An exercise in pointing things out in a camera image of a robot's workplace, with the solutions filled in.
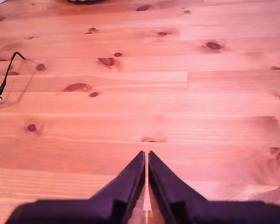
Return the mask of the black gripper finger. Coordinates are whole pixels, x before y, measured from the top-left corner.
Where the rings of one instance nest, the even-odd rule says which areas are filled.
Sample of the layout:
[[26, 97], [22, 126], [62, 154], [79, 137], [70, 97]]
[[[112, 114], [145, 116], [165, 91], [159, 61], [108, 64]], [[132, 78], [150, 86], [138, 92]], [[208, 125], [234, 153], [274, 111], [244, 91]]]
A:
[[90, 198], [91, 224], [126, 224], [145, 182], [145, 153], [140, 151], [119, 175]]
[[187, 202], [206, 201], [206, 198], [175, 175], [153, 151], [148, 153], [148, 180], [167, 224], [191, 224]]

